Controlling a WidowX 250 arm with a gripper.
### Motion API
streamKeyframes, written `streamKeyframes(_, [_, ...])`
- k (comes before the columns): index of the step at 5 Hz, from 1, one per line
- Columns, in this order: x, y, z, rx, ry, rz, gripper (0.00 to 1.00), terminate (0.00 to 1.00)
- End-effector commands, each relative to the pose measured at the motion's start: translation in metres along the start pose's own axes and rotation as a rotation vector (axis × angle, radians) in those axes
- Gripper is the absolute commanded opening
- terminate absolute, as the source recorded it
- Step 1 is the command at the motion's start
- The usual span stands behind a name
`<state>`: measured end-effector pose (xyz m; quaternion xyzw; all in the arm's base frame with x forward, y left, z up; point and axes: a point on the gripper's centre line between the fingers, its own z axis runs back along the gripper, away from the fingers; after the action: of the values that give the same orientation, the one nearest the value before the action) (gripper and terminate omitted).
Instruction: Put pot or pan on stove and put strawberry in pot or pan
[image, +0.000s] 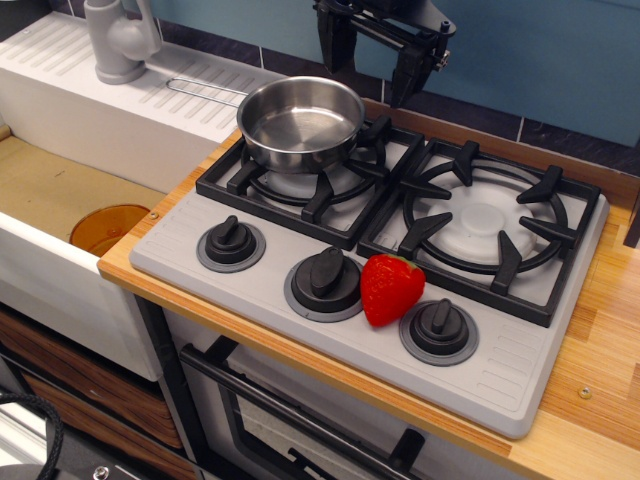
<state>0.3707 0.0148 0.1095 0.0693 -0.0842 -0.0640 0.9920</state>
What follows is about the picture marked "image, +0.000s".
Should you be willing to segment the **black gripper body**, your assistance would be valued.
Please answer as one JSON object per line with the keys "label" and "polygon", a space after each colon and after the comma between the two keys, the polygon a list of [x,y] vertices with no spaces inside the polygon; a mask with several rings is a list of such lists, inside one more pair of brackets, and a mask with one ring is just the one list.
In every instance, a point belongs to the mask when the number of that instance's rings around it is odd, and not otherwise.
{"label": "black gripper body", "polygon": [[448,62],[447,44],[456,25],[431,1],[316,1],[316,15],[317,8],[349,15],[357,35],[397,52],[409,44],[431,48],[436,71]]}

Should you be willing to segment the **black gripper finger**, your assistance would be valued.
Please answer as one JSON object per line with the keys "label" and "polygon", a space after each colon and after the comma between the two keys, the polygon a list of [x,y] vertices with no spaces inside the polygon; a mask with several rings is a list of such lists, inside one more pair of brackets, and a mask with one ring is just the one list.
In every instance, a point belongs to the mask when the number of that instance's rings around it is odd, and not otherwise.
{"label": "black gripper finger", "polygon": [[317,8],[317,30],[323,63],[330,73],[353,62],[357,32],[351,27],[349,15]]}
{"label": "black gripper finger", "polygon": [[431,48],[415,44],[402,47],[392,75],[390,106],[403,107],[414,94],[422,91],[433,66]]}

